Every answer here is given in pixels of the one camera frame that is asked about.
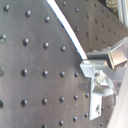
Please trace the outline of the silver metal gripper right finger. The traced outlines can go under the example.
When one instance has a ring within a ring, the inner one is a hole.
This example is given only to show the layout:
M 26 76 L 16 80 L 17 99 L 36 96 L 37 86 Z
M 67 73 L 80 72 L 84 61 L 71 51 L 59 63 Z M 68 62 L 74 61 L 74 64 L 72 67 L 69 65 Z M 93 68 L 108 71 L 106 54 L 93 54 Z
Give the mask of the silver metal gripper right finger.
M 124 37 L 112 47 L 88 52 L 87 57 L 93 60 L 106 60 L 108 66 L 114 69 L 117 65 L 128 60 L 128 37 Z

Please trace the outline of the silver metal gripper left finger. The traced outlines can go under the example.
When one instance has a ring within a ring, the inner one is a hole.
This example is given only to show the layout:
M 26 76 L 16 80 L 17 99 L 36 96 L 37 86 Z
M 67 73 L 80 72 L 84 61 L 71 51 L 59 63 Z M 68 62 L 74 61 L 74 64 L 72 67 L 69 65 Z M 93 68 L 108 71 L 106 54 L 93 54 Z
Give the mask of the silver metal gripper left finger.
M 108 80 L 112 82 L 121 82 L 123 76 L 110 69 L 105 61 L 84 60 L 80 68 L 85 77 L 91 78 L 95 86 L 108 86 Z

